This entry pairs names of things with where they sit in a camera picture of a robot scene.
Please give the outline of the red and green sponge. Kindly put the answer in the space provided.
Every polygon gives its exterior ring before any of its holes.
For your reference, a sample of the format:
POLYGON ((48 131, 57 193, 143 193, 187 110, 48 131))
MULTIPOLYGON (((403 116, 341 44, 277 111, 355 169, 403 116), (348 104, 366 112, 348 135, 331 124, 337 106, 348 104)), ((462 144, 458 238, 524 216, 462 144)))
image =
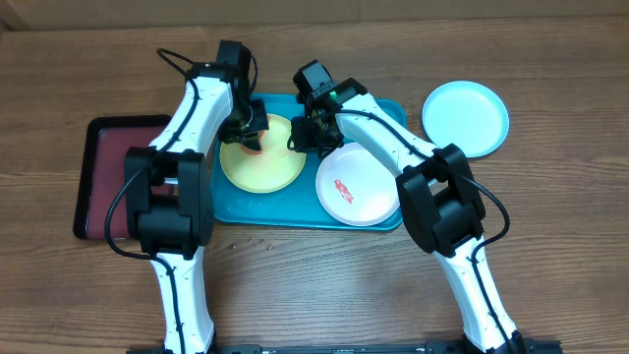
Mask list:
POLYGON ((241 140, 241 150, 252 155, 262 153, 261 138, 265 133, 266 130, 260 130, 245 134, 241 140))

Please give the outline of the yellow-green plate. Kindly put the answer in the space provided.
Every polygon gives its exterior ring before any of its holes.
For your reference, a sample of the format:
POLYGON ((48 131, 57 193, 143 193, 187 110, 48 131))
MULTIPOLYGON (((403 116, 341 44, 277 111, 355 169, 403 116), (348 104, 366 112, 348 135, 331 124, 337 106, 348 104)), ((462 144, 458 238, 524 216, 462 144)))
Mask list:
POLYGON ((258 142, 261 151, 254 152, 238 144, 222 143, 219 151, 221 168, 228 180, 246 192, 266 194, 291 184, 302 172, 307 155, 287 148, 291 122, 282 116, 268 114, 269 129, 258 142))

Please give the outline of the white plate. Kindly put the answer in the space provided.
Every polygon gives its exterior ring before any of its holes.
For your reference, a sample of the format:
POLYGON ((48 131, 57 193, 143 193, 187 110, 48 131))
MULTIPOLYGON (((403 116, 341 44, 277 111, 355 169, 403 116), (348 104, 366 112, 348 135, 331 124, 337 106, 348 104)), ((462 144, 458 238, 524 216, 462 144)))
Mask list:
POLYGON ((321 162, 315 191, 323 209, 349 226, 376 226, 400 207, 394 176, 358 143, 335 150, 321 162))

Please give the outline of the light blue plate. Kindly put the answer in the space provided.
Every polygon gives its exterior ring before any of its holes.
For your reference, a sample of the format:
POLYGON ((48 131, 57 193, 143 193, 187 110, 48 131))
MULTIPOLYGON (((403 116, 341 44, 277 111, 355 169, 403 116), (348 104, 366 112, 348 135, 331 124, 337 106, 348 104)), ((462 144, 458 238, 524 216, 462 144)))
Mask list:
POLYGON ((490 88, 455 81, 441 85, 428 96, 422 124, 439 148, 454 144, 468 158, 481 158, 505 142, 510 117, 503 100, 490 88))

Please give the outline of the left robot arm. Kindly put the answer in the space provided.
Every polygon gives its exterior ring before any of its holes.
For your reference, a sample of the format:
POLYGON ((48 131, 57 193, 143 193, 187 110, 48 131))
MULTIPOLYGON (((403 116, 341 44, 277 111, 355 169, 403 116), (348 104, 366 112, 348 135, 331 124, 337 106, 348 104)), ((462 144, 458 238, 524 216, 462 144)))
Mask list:
POLYGON ((185 93, 162 133, 125 156, 125 183, 107 211, 104 234, 119 204, 141 244, 139 260, 152 265, 160 288, 166 332, 162 353, 207 353, 214 323, 203 277, 204 248, 214 222, 206 155, 215 142, 259 151, 268 129, 264 104, 252 93, 257 62, 240 41, 223 40, 212 62, 183 70, 185 93))

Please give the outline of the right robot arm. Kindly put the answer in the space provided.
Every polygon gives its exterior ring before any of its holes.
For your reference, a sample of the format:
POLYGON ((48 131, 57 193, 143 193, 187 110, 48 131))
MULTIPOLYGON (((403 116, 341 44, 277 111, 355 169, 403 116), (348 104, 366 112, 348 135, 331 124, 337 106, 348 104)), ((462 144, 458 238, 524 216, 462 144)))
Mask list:
POLYGON ((475 181, 463 151, 417 137, 384 112, 363 85, 353 78, 333 80, 316 60, 300 68, 293 82, 306 114, 293 123, 289 148, 321 157, 344 139, 365 148, 394 176, 408 233, 445 272, 461 311, 467 352, 526 352, 486 259, 482 198, 499 200, 475 181))

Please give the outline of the teal plastic serving tray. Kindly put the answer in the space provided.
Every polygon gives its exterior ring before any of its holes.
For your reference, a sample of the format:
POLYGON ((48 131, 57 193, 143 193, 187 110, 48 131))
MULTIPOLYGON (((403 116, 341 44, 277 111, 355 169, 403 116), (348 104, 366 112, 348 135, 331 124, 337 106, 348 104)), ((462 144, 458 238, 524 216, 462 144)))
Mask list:
MULTIPOLYGON (((254 93, 253 99, 261 99, 267 113, 292 119, 304 115, 304 105, 298 103, 293 94, 254 93)), ((393 120, 407 127, 403 107, 391 100, 376 98, 376 103, 393 120)), ((391 231, 402 223, 398 208, 391 216, 371 226, 352 226, 336 220, 320 204, 315 191, 315 176, 321 160, 315 153, 307 154, 300 175, 287 187, 268 194, 246 192, 232 182, 222 170, 219 160, 220 142, 211 166, 210 189, 215 218, 240 224, 255 224, 281 227, 298 227, 334 230, 391 231)))

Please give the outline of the black and red tray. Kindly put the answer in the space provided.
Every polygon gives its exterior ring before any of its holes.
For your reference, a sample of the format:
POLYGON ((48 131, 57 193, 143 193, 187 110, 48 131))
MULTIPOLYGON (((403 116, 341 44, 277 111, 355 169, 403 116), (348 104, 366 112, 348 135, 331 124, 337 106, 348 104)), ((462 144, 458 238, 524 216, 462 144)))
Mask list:
POLYGON ((98 117, 88 124, 73 223, 77 238, 104 238, 107 211, 125 184, 128 149, 147 147, 169 121, 168 115, 159 114, 98 117))

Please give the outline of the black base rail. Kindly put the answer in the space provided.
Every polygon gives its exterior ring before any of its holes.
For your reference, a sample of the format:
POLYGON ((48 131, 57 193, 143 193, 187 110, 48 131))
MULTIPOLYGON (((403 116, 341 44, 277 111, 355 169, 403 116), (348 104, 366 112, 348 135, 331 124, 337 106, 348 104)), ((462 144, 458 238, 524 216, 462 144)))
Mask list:
MULTIPOLYGON (((559 341, 543 341, 530 338, 517 339, 512 343, 512 351, 491 349, 489 353, 562 354, 559 341)), ((214 345, 207 353, 211 354, 471 354, 482 353, 467 339, 431 340, 418 345, 358 345, 358 346, 286 346, 262 347, 259 345, 214 345)))

